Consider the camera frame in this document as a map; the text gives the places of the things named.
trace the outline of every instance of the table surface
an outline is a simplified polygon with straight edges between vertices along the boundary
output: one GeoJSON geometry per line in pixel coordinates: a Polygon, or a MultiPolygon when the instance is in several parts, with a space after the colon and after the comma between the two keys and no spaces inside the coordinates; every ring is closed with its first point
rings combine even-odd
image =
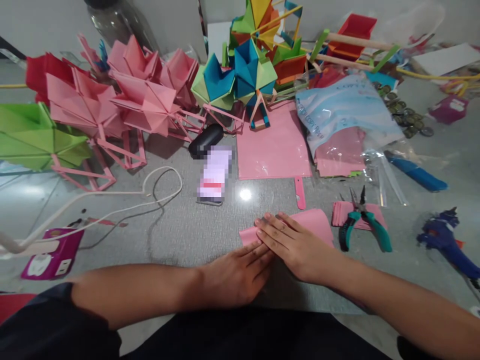
{"type": "MultiPolygon", "coordinates": [[[[23,76],[16,65],[0,63],[0,81],[19,83],[23,76]]],[[[398,91],[408,106],[421,114],[445,97],[436,85],[411,78],[400,85],[398,91]]],[[[27,89],[0,89],[3,103],[24,103],[33,98],[33,93],[27,89]]],[[[395,194],[388,192],[388,208],[383,208],[382,212],[388,224],[393,252],[383,253],[371,232],[355,230],[348,253],[374,268],[431,289],[466,309],[475,305],[476,299],[464,279],[436,250],[419,246],[416,236],[432,213],[457,206],[460,225],[455,236],[466,242],[463,251],[470,259],[480,263],[480,229],[475,226],[480,203],[480,163],[476,158],[480,150],[479,110],[480,101],[474,100],[469,105],[467,117],[453,125],[425,120],[427,126],[435,130],[435,135],[417,135],[410,143],[422,166],[447,182],[450,189],[430,193],[394,168],[410,206],[401,206],[395,194]]],[[[227,136],[220,144],[234,146],[236,140],[227,136]]],[[[265,212],[299,212],[293,179],[240,181],[237,160],[233,161],[223,206],[197,204],[196,186],[201,164],[190,158],[186,145],[176,139],[151,135],[146,141],[146,150],[148,165],[139,170],[126,171],[117,164],[111,167],[118,181],[109,190],[139,191],[144,177],[161,166],[172,166],[179,171],[183,190],[163,208],[152,206],[110,219],[127,223],[126,227],[112,229],[111,226],[98,225],[88,229],[71,276],[100,267],[131,263],[201,265],[241,246],[239,230],[252,226],[254,219],[265,212]],[[250,199],[240,197],[244,190],[251,192],[250,199]]],[[[330,219],[333,202],[340,200],[340,193],[347,199],[349,187],[359,188],[362,183],[361,178],[340,181],[338,178],[323,179],[318,174],[305,178],[307,209],[322,209],[330,219]]],[[[168,171],[157,183],[155,194],[161,198],[177,187],[176,175],[168,171]]],[[[60,206],[81,193],[53,172],[0,177],[0,230],[15,239],[24,239],[60,206]]],[[[136,195],[87,198],[72,206],[53,225],[62,227],[78,218],[100,218],[113,210],[144,201],[151,201],[151,197],[148,200],[136,195]]],[[[334,244],[340,248],[338,228],[332,227],[332,231],[334,244]]],[[[0,261],[0,291],[37,293],[59,282],[20,279],[27,261],[27,258],[0,261]]],[[[296,281],[280,262],[275,265],[270,281],[256,302],[274,308],[363,313],[356,305],[325,287],[296,281]]]]}

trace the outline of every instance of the phone screen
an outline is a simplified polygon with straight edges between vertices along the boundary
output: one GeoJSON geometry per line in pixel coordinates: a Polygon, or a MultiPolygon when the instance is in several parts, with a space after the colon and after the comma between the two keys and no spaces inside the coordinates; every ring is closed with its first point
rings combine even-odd
{"type": "Polygon", "coordinates": [[[220,203],[224,201],[225,183],[231,164],[232,148],[230,146],[210,147],[197,187],[199,202],[220,203]]]}

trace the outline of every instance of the finger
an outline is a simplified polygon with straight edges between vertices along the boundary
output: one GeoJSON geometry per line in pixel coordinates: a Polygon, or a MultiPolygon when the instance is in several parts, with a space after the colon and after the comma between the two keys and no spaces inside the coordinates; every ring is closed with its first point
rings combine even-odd
{"type": "Polygon", "coordinates": [[[259,293],[267,283],[272,273],[272,267],[267,266],[261,273],[259,273],[255,279],[253,279],[253,286],[255,290],[259,293]]]}
{"type": "Polygon", "coordinates": [[[251,268],[251,270],[255,274],[255,277],[257,277],[263,270],[265,270],[275,258],[275,254],[266,245],[265,247],[266,252],[248,266],[248,268],[251,268]]]}
{"type": "Polygon", "coordinates": [[[275,254],[285,260],[289,256],[289,250],[278,241],[272,239],[265,231],[258,229],[256,235],[275,254]]]}
{"type": "Polygon", "coordinates": [[[290,216],[288,216],[284,212],[279,212],[278,216],[280,219],[282,219],[284,222],[287,223],[289,227],[291,227],[293,230],[299,232],[299,233],[309,233],[310,231],[304,228],[302,225],[300,225],[297,221],[293,220],[290,216]]]}
{"type": "Polygon", "coordinates": [[[281,222],[278,220],[275,216],[273,216],[271,213],[267,212],[264,215],[264,218],[268,221],[270,225],[272,225],[275,229],[280,230],[282,233],[285,235],[289,236],[292,239],[296,239],[298,232],[295,230],[291,229],[285,223],[281,222]]]}
{"type": "Polygon", "coordinates": [[[258,248],[262,243],[260,241],[254,241],[244,247],[238,248],[237,250],[234,250],[232,253],[235,256],[242,257],[248,253],[250,253],[252,250],[258,248]]]}
{"type": "Polygon", "coordinates": [[[263,243],[249,253],[243,255],[241,259],[244,260],[248,266],[256,260],[260,259],[268,251],[270,251],[269,247],[263,243]]]}
{"type": "Polygon", "coordinates": [[[283,232],[278,231],[276,228],[274,228],[272,225],[270,225],[264,220],[255,220],[255,225],[264,232],[266,232],[277,243],[282,244],[286,248],[288,248],[289,244],[294,241],[290,236],[287,236],[283,232]]]}

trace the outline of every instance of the black sleeve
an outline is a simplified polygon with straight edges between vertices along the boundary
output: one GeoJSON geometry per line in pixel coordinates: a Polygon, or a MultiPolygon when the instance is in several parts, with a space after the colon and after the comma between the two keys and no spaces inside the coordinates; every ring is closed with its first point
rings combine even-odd
{"type": "Polygon", "coordinates": [[[39,294],[0,326],[2,360],[119,357],[119,335],[72,303],[72,287],[63,283],[39,294]]]}

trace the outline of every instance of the hand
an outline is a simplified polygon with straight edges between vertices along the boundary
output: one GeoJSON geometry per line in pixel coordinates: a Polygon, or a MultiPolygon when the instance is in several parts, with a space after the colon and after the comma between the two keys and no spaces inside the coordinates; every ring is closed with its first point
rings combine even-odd
{"type": "Polygon", "coordinates": [[[200,267],[209,308],[250,304],[270,276],[275,254],[260,241],[239,248],[200,267]]]}
{"type": "Polygon", "coordinates": [[[301,281],[333,286],[349,258],[285,213],[279,212],[278,217],[282,221],[267,212],[265,220],[255,220],[260,240],[282,258],[301,281]]]}

